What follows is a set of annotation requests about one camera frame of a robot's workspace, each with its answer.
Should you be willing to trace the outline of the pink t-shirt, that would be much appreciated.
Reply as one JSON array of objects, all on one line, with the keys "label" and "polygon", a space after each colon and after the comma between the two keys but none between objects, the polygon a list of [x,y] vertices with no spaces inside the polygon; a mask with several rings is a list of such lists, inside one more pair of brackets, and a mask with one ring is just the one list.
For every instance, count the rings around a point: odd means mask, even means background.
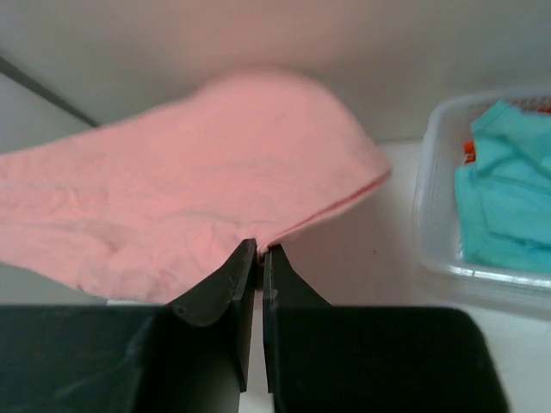
[{"label": "pink t-shirt", "polygon": [[321,83],[246,71],[132,119],[1,156],[1,259],[106,299],[167,303],[391,175]]}]

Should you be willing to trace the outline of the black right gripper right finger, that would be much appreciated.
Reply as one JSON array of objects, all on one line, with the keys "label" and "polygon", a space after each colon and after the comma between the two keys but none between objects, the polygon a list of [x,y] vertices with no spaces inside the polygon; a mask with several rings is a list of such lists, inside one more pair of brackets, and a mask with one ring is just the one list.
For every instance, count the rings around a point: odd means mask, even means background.
[{"label": "black right gripper right finger", "polygon": [[506,412],[486,340],[464,311],[332,305],[281,247],[263,266],[263,348],[278,412]]}]

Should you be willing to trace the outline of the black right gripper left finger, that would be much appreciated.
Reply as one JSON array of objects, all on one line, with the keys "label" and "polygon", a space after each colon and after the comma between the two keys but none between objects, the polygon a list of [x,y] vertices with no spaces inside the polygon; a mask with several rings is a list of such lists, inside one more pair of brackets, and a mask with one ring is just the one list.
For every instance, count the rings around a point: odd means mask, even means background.
[{"label": "black right gripper left finger", "polygon": [[165,305],[5,305],[4,412],[235,412],[247,386],[256,243]]}]

